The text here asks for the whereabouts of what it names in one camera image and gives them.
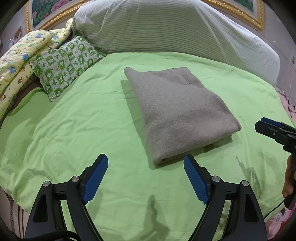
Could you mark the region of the person's right hand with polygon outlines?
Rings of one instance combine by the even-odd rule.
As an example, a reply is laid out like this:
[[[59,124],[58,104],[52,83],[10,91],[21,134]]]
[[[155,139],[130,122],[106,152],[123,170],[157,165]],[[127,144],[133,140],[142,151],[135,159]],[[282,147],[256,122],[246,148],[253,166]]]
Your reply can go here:
[[[290,176],[292,173],[292,156],[290,155],[287,159],[287,168],[285,171],[285,182],[283,185],[282,195],[284,198],[287,198],[293,193],[293,186],[290,181]]]

